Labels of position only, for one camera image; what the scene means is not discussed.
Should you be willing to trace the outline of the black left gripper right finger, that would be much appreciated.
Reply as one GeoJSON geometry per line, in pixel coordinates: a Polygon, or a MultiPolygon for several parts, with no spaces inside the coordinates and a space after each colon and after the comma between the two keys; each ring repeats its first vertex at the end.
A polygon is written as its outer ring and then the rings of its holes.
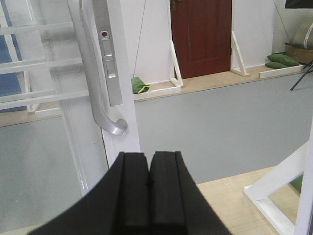
{"type": "Polygon", "coordinates": [[[152,235],[229,235],[180,152],[157,151],[150,166],[152,235]]]}

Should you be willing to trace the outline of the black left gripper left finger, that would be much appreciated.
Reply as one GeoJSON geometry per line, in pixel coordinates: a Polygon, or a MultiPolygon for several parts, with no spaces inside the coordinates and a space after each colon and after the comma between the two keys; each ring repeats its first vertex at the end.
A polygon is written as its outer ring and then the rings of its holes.
{"type": "Polygon", "coordinates": [[[145,235],[149,229],[148,174],[143,153],[119,153],[88,194],[30,234],[145,235]]]}

